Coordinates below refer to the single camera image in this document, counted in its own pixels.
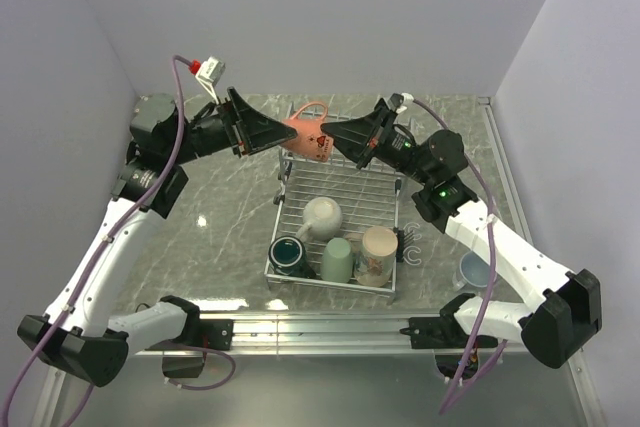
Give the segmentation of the light green cup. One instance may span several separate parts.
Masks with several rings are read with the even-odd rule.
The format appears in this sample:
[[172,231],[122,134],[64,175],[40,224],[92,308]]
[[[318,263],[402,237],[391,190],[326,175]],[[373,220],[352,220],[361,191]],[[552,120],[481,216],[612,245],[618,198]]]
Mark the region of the light green cup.
[[344,238],[331,239],[322,254],[320,276],[323,281],[348,283],[352,277],[354,256],[351,244]]

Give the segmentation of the beige patterned mug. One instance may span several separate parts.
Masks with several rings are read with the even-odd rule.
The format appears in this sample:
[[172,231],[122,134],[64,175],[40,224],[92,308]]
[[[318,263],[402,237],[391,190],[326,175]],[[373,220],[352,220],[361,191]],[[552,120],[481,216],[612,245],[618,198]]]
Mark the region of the beige patterned mug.
[[391,229],[382,226],[368,228],[359,239],[355,280],[367,287],[384,287],[392,276],[397,248],[398,239]]

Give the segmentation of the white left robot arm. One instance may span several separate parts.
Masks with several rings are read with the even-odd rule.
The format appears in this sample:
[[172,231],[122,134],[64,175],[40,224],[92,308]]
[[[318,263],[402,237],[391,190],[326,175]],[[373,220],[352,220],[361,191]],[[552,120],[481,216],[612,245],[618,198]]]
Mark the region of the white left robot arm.
[[227,149],[252,155],[296,137],[294,128],[258,112],[235,89],[227,94],[193,118],[167,94],[137,104],[126,163],[90,250],[46,312],[25,316],[18,327],[45,364],[103,387],[129,357],[156,344],[202,346],[200,309],[185,299],[167,295],[126,316],[112,311],[144,245],[188,182],[183,164]]

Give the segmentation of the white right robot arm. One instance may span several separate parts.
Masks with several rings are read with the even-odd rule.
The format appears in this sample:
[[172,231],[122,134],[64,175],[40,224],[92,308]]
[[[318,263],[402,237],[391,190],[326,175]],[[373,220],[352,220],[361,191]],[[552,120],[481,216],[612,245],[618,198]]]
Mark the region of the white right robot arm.
[[494,213],[459,174],[470,167],[460,134],[442,127],[422,143],[397,124],[406,95],[381,99],[363,117],[322,124],[322,132],[357,168],[377,159],[420,184],[412,201],[420,217],[474,252],[518,294],[517,303],[459,295],[442,309],[440,333],[462,346],[473,336],[519,342],[558,369],[602,327],[601,283],[538,251]]

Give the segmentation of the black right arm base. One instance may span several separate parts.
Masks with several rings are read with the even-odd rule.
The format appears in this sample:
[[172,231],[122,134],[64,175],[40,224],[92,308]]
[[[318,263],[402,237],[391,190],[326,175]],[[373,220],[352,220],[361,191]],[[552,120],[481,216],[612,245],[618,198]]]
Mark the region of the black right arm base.
[[[401,328],[399,333],[410,338],[414,350],[464,349],[468,341],[463,330],[451,326],[441,317],[411,317],[408,326]],[[436,369],[445,382],[453,379],[461,360],[462,355],[435,355]]]

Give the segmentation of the pink coffee mug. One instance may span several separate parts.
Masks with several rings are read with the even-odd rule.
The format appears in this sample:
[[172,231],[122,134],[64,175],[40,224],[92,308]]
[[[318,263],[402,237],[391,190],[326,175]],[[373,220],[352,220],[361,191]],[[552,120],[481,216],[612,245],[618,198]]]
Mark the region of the pink coffee mug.
[[[314,106],[320,106],[323,113],[314,119],[302,119],[301,114]],[[296,130],[294,139],[284,142],[281,147],[289,152],[317,162],[327,162],[333,150],[334,140],[325,134],[321,125],[328,116],[328,106],[320,101],[309,102],[300,107],[283,123]]]

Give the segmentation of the white speckled round mug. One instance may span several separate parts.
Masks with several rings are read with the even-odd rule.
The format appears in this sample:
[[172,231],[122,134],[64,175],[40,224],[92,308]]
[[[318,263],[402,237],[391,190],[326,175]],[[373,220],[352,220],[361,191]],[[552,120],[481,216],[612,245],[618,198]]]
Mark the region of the white speckled round mug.
[[315,197],[302,213],[302,225],[296,233],[301,242],[329,241],[337,235],[343,221],[342,209],[329,197]]

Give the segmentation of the dark teal mug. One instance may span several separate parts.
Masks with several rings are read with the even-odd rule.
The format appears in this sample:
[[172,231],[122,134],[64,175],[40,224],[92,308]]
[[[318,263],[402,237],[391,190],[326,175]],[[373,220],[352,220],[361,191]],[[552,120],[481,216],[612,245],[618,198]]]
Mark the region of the dark teal mug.
[[281,236],[270,245],[268,259],[276,274],[304,279],[316,279],[308,263],[306,248],[295,236]]

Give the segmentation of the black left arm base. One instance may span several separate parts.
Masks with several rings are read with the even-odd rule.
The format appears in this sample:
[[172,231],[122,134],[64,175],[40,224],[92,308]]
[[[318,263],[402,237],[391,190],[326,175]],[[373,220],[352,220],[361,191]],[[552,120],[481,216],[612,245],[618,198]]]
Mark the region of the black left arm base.
[[[229,352],[233,331],[234,321],[231,319],[202,320],[198,333],[186,342],[186,346]],[[191,380],[204,373],[210,354],[189,348],[170,341],[162,345],[161,367],[165,377],[171,380]]]

